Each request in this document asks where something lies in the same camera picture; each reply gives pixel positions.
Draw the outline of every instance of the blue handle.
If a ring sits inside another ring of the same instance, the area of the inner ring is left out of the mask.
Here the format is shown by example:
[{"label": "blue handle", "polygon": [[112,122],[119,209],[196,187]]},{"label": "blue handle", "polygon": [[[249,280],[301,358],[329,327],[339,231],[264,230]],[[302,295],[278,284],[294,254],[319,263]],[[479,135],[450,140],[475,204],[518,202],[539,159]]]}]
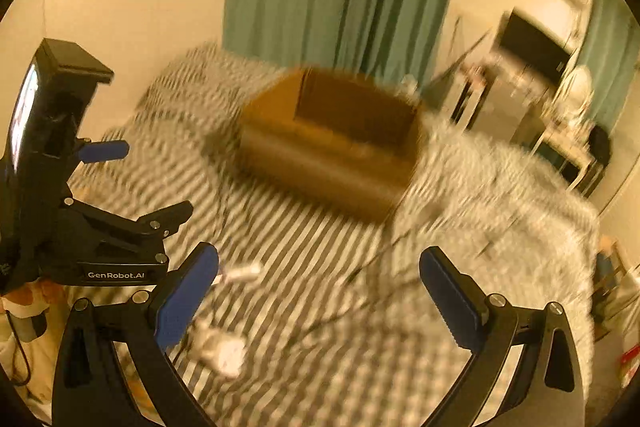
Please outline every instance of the blue handle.
[{"label": "blue handle", "polygon": [[163,351],[180,342],[218,274],[218,251],[213,245],[201,243],[191,256],[194,259],[183,263],[186,269],[178,269],[179,280],[156,315],[155,338]]},{"label": "blue handle", "polygon": [[108,162],[122,160],[129,154],[129,144],[124,140],[88,143],[78,151],[82,163]]}]

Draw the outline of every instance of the black and white striped blanket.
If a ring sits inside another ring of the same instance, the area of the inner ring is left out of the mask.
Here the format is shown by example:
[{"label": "black and white striped blanket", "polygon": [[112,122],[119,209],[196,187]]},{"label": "black and white striped blanket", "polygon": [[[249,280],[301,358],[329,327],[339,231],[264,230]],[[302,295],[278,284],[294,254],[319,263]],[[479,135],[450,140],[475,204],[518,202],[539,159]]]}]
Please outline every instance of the black and white striped blanket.
[{"label": "black and white striped blanket", "polygon": [[[222,266],[264,264],[256,282],[212,287],[198,311],[247,338],[241,376],[226,380],[185,354],[176,362],[216,424],[421,425],[468,359],[420,282],[418,256],[430,245],[486,293],[526,307],[562,302],[587,390],[595,211],[541,160],[435,117],[425,118],[424,156],[386,228],[248,178],[234,161],[236,117],[281,73],[215,44],[190,51],[107,134],[126,139],[129,156],[79,169],[71,183],[84,201],[130,218],[190,200],[193,217],[166,242],[173,267],[199,241],[217,246]],[[107,303],[134,291],[70,295]],[[497,410],[516,357],[481,419]]]}]

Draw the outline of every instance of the black cable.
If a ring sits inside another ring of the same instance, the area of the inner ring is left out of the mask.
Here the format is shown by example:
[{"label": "black cable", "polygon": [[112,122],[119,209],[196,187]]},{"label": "black cable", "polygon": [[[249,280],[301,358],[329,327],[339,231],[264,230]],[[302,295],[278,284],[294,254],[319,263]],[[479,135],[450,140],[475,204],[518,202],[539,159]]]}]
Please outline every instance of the black cable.
[{"label": "black cable", "polygon": [[175,365],[176,362],[178,362],[178,359],[180,358],[180,355],[184,353],[186,347],[187,347],[187,334],[185,334],[185,336],[182,338],[182,340],[180,341],[180,349],[178,350],[178,352],[176,353],[176,355],[174,356],[174,359],[171,361],[171,363],[173,365]]},{"label": "black cable", "polygon": [[16,382],[15,380],[12,380],[11,383],[15,387],[24,387],[25,385],[27,385],[31,381],[31,366],[29,365],[29,360],[27,359],[27,354],[24,352],[24,348],[22,347],[22,343],[21,343],[20,339],[18,338],[18,333],[17,333],[17,331],[15,331],[14,322],[11,320],[11,314],[8,311],[4,311],[4,314],[6,315],[6,319],[9,322],[9,326],[11,327],[11,330],[14,333],[15,341],[18,344],[18,349],[20,349],[20,352],[22,354],[22,359],[24,360],[24,365],[27,366],[27,378],[25,378],[24,381],[22,381],[22,382]]}]

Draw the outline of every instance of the black monitor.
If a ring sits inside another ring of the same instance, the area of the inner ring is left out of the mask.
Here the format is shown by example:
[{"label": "black monitor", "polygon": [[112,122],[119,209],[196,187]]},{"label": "black monitor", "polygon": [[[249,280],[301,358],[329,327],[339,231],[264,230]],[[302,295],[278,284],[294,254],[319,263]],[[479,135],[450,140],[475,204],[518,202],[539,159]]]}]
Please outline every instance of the black monitor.
[{"label": "black monitor", "polygon": [[554,87],[559,86],[571,57],[561,44],[515,11],[497,44],[544,76]]}]

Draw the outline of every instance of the open cardboard box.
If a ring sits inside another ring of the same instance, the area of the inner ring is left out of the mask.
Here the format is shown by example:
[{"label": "open cardboard box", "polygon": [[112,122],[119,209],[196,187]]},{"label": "open cardboard box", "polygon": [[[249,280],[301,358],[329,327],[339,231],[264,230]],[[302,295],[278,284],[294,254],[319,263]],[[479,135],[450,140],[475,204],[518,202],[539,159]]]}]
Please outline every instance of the open cardboard box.
[{"label": "open cardboard box", "polygon": [[411,182],[421,111],[363,74],[296,70],[243,109],[241,162],[308,198],[380,223]]}]

